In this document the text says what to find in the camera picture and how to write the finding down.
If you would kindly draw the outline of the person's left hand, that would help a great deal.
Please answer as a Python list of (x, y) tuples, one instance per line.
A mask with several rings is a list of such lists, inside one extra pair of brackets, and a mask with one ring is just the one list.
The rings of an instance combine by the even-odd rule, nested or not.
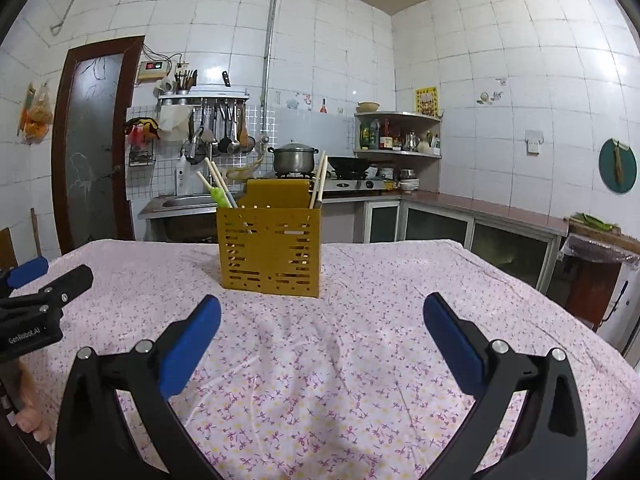
[(51, 431), (43, 417), (34, 378), (24, 363), (13, 360), (1, 364), (1, 380), (18, 409), (15, 415), (17, 427), (31, 434), (39, 443), (48, 443)]

